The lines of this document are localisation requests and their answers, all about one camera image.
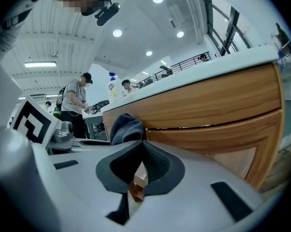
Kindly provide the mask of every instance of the gray cloth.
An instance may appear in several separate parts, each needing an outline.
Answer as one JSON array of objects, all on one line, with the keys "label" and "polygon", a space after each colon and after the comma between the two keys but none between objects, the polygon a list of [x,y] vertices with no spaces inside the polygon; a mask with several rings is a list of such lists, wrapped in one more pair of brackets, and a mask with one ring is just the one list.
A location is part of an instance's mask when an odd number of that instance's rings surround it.
[{"label": "gray cloth", "polygon": [[129,114],[121,114],[111,129],[110,141],[112,145],[140,140],[143,138],[143,123]]},{"label": "gray cloth", "polygon": [[72,80],[68,83],[67,87],[65,88],[63,94],[63,102],[62,102],[62,111],[69,111],[69,112],[76,112],[78,114],[82,114],[82,108],[76,106],[70,99],[68,93],[73,92],[76,94],[78,100],[80,100],[83,104],[86,103],[86,92],[85,88],[79,85],[77,80]]}]

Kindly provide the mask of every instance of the counter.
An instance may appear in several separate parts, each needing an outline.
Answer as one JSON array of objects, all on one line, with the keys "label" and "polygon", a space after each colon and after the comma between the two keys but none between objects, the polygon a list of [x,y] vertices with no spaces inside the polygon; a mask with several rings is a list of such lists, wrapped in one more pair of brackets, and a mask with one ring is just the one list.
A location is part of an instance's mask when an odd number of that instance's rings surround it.
[{"label": "counter", "polygon": [[277,155],[284,99],[277,51],[252,48],[181,71],[101,109],[140,119],[144,139],[214,158],[259,188]]}]

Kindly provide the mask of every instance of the wooden cabinet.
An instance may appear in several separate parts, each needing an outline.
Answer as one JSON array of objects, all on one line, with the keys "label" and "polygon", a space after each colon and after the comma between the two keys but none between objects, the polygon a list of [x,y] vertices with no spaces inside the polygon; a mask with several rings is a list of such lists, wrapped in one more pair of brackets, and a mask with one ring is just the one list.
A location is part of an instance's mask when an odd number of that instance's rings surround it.
[{"label": "wooden cabinet", "polygon": [[258,188],[283,128],[280,74],[265,64],[118,107],[103,113],[109,135],[122,113],[142,120],[145,140],[209,155]]}]

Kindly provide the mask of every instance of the detergent bottle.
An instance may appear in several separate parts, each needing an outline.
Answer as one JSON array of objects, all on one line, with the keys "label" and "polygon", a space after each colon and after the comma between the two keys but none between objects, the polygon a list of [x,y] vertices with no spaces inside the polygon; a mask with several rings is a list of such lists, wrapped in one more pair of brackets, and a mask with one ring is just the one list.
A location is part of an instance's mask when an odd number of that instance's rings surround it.
[{"label": "detergent bottle", "polygon": [[111,80],[108,83],[108,96],[110,104],[123,98],[124,91],[122,84],[115,79],[115,73],[110,72]]}]

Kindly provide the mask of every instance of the ceiling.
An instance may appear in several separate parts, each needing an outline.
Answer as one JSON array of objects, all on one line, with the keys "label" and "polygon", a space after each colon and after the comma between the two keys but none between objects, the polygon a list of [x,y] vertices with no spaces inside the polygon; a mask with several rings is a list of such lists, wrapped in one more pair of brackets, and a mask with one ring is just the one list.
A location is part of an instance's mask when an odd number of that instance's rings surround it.
[{"label": "ceiling", "polygon": [[[122,79],[134,76],[170,50],[198,41],[187,0],[112,1],[121,9],[103,27],[93,15],[74,13],[56,1],[35,4],[15,47],[3,59],[6,72],[24,94],[57,94],[71,79],[89,71],[92,63]],[[113,36],[115,29],[123,32],[121,37]],[[185,32],[181,40],[176,36],[179,31]],[[25,68],[25,62],[35,61],[56,61],[57,66]]]}]

